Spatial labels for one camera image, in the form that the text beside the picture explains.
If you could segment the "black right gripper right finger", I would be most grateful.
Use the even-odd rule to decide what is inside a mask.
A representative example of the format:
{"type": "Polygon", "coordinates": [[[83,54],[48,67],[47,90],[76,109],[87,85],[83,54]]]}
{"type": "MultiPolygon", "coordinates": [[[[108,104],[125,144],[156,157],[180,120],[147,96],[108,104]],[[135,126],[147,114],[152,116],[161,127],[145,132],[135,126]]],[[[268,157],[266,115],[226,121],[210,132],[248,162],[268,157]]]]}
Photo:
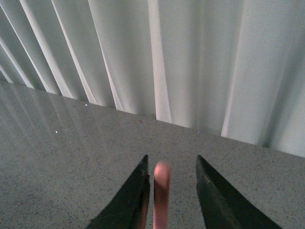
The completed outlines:
{"type": "Polygon", "coordinates": [[[196,159],[197,196],[207,229],[279,229],[201,155],[196,159]]]}

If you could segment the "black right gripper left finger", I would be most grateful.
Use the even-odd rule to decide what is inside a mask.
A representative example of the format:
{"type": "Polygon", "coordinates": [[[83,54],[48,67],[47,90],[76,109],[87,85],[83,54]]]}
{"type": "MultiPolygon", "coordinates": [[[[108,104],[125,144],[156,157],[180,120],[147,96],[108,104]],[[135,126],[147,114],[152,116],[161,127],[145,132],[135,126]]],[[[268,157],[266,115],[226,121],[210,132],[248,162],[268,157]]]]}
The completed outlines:
{"type": "Polygon", "coordinates": [[[148,155],[145,155],[111,202],[86,228],[144,229],[149,198],[148,155]]]}

